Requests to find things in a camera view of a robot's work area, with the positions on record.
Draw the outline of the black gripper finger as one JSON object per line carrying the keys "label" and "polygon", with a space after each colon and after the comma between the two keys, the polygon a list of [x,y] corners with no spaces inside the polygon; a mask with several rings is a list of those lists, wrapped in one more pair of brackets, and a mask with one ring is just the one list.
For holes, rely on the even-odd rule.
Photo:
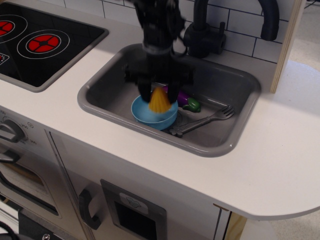
{"label": "black gripper finger", "polygon": [[172,80],[167,85],[167,97],[172,104],[177,100],[182,84],[179,80]]}
{"label": "black gripper finger", "polygon": [[152,82],[149,78],[138,77],[137,78],[137,87],[141,98],[149,103],[151,100],[151,92],[152,92]]}

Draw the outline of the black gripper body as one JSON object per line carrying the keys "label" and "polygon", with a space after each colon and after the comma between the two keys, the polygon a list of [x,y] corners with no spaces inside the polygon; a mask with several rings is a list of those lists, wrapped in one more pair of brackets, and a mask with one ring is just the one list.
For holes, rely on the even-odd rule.
{"label": "black gripper body", "polygon": [[175,51],[164,55],[144,53],[123,67],[124,79],[136,84],[159,82],[177,84],[179,87],[191,85],[194,82],[195,67],[183,62],[186,56],[186,52]]}

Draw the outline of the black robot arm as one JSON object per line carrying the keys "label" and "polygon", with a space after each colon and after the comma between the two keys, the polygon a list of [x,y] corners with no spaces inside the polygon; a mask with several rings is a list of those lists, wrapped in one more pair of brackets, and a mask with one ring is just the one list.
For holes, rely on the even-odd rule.
{"label": "black robot arm", "polygon": [[124,79],[134,82],[142,99],[151,99],[152,82],[167,84],[170,103],[177,100],[183,84],[193,83],[194,69],[182,63],[173,51],[173,42],[185,28],[177,0],[133,0],[143,30],[145,56],[125,68]]}

